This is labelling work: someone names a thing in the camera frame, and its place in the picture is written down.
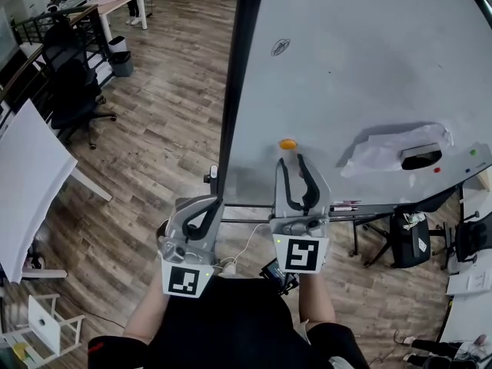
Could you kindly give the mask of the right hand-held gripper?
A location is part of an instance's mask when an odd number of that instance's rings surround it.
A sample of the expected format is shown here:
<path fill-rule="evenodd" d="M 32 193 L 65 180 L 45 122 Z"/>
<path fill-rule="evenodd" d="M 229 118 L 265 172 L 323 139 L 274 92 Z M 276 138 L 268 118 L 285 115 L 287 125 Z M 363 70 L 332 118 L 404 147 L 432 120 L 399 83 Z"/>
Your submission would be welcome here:
<path fill-rule="evenodd" d="M 276 165 L 274 216 L 269 222 L 274 248 L 282 271 L 318 274 L 326 261 L 331 190 L 322 173 L 298 154 L 301 177 L 306 184 L 303 206 L 291 198 L 288 168 L 280 158 Z"/>

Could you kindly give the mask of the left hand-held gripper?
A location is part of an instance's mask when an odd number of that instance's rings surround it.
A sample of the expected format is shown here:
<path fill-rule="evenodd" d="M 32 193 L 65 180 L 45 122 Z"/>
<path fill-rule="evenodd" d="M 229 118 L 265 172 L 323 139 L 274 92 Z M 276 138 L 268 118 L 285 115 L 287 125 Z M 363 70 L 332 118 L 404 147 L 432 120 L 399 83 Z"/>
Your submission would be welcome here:
<path fill-rule="evenodd" d="M 224 205 L 217 195 L 179 198 L 157 231 L 163 292 L 199 298 L 216 263 L 215 243 Z"/>

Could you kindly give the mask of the person's left forearm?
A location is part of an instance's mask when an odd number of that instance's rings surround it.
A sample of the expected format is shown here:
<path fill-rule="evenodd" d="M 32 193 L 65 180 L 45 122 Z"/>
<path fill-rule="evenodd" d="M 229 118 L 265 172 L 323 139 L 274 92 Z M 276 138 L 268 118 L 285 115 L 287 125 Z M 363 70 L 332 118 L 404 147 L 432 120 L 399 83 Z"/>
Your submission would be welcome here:
<path fill-rule="evenodd" d="M 157 271 L 144 297 L 128 319 L 122 336 L 150 344 L 161 326 L 169 298 L 163 292 L 161 271 Z"/>

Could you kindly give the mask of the person's right forearm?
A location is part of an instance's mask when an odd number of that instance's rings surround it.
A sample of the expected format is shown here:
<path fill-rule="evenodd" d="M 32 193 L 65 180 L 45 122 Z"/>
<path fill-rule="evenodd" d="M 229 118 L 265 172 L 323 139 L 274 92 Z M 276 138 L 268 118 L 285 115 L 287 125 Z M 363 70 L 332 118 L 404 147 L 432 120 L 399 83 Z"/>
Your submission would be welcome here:
<path fill-rule="evenodd" d="M 298 310 L 301 322 L 312 326 L 336 322 L 334 305 L 321 274 L 300 274 Z"/>

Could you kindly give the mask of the black marker tray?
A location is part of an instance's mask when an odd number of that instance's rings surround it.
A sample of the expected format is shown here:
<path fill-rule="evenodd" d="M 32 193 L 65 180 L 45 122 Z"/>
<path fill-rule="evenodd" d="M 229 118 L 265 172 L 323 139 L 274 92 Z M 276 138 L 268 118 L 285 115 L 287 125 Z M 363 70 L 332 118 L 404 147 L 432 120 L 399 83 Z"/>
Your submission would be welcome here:
<path fill-rule="evenodd" d="M 354 218 L 371 218 L 380 214 L 392 214 L 396 206 L 394 204 L 359 204 L 356 205 L 356 211 L 331 212 L 328 215 L 330 219 L 354 219 Z"/>

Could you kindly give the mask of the black battery pack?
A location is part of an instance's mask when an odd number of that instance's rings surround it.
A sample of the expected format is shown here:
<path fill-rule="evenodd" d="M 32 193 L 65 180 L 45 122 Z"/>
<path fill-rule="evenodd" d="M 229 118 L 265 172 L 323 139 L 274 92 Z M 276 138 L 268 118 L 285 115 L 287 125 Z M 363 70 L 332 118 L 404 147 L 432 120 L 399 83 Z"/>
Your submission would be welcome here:
<path fill-rule="evenodd" d="M 289 291 L 299 286 L 298 274 L 282 271 L 277 258 L 266 264 L 261 269 L 259 276 L 270 281 L 278 295 L 288 295 Z"/>

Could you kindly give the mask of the crumpled white paper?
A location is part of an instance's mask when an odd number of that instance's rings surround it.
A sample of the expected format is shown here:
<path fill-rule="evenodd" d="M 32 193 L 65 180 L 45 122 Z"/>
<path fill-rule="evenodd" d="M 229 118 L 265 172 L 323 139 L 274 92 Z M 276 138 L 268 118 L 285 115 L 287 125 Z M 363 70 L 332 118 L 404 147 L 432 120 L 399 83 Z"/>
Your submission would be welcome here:
<path fill-rule="evenodd" d="M 432 143 L 440 145 L 442 157 L 454 151 L 452 134 L 438 123 L 421 125 L 410 131 L 394 134 L 371 135 L 355 146 L 352 156 L 341 170 L 341 175 L 351 178 L 372 172 L 405 171 L 401 167 L 401 152 Z"/>

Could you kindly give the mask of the person's black shirt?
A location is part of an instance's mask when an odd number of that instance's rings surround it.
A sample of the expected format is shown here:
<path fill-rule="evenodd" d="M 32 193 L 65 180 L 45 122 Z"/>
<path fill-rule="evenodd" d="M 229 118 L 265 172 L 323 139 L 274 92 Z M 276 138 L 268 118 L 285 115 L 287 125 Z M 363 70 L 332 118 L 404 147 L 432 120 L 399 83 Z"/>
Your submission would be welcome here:
<path fill-rule="evenodd" d="M 100 336 L 88 369 L 369 369 L 351 329 L 321 322 L 301 336 L 265 279 L 213 278 L 199 298 L 172 296 L 155 336 Z"/>

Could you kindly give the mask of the black whiteboard eraser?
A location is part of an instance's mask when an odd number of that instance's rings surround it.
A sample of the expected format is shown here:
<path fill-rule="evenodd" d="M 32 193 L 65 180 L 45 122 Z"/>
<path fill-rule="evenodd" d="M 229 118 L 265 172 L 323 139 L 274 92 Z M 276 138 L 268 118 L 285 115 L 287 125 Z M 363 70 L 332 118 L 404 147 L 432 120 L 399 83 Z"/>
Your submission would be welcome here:
<path fill-rule="evenodd" d="M 438 143 L 408 148 L 401 152 L 401 167 L 405 171 L 422 169 L 436 164 L 442 158 L 442 151 Z"/>

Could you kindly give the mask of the white whiteboard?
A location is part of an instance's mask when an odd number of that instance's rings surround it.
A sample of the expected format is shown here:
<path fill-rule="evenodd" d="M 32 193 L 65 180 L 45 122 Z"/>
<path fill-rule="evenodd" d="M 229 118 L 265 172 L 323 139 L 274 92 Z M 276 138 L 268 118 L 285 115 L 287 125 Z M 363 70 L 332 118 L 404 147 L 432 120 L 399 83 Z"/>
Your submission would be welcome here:
<path fill-rule="evenodd" d="M 341 175 L 369 136 L 433 123 L 454 139 L 436 164 Z M 295 150 L 280 148 L 286 138 Z M 332 203 L 414 203 L 492 167 L 492 0 L 238 0 L 219 161 L 224 201 L 272 204 L 280 158 L 297 198 L 298 154 L 322 173 Z"/>

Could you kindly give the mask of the white table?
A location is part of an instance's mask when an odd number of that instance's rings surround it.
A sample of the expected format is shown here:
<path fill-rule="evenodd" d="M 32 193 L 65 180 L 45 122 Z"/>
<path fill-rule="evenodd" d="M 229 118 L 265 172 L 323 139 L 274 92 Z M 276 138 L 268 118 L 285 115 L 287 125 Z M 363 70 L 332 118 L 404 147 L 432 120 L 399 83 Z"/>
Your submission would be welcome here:
<path fill-rule="evenodd" d="M 32 102 L 24 103 L 0 137 L 0 266 L 8 281 L 24 277 L 28 249 L 68 178 L 112 199 L 77 163 Z"/>

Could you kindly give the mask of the grey trash bin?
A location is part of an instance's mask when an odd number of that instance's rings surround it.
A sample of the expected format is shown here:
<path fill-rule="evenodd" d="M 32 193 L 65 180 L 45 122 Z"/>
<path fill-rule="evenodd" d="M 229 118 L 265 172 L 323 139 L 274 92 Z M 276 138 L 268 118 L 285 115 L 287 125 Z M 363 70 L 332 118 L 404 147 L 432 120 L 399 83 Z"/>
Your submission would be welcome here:
<path fill-rule="evenodd" d="M 130 51 L 115 52 L 108 62 L 116 77 L 130 77 L 134 71 Z"/>

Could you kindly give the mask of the white wooden chair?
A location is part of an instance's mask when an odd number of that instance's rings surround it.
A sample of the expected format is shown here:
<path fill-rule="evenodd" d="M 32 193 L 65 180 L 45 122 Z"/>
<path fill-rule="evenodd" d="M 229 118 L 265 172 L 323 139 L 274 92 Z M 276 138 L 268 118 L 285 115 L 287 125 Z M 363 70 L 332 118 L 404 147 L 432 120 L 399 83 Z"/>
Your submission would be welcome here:
<path fill-rule="evenodd" d="M 27 369 L 39 369 L 81 347 L 81 326 L 85 316 L 63 318 L 57 312 L 60 297 L 60 294 L 29 296 L 28 323 L 0 334 L 0 344 L 10 348 Z M 39 339 L 50 355 L 42 357 L 28 341 L 29 334 Z"/>

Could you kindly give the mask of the white trash bin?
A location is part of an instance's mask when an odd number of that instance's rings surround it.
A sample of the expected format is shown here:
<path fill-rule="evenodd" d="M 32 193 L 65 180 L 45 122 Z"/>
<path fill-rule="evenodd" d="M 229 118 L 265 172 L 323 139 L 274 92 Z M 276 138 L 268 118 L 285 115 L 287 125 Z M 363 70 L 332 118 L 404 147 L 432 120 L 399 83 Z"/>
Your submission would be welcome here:
<path fill-rule="evenodd" d="M 127 52 L 128 46 L 124 36 L 116 36 L 108 42 L 108 48 L 111 54 L 117 52 Z"/>

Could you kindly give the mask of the black metal railing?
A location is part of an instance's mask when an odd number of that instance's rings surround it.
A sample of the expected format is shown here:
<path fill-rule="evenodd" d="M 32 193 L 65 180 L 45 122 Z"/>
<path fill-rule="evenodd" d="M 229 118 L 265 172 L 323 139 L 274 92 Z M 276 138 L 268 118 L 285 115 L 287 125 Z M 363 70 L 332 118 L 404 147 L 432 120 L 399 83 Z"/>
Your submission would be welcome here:
<path fill-rule="evenodd" d="M 67 8 L 19 23 L 13 22 L 11 30 L 19 48 L 29 47 L 31 50 L 25 53 L 26 61 L 12 74 L 6 85 L 2 86 L 0 101 L 6 102 L 10 108 L 26 98 L 32 101 L 44 98 L 52 76 L 58 70 L 56 64 L 49 62 L 43 55 L 45 36 L 58 23 L 70 25 L 81 46 L 64 48 L 62 52 L 55 53 L 56 58 L 72 58 L 81 52 L 86 57 L 87 66 L 93 69 L 98 69 L 108 61 L 108 42 L 95 5 Z"/>

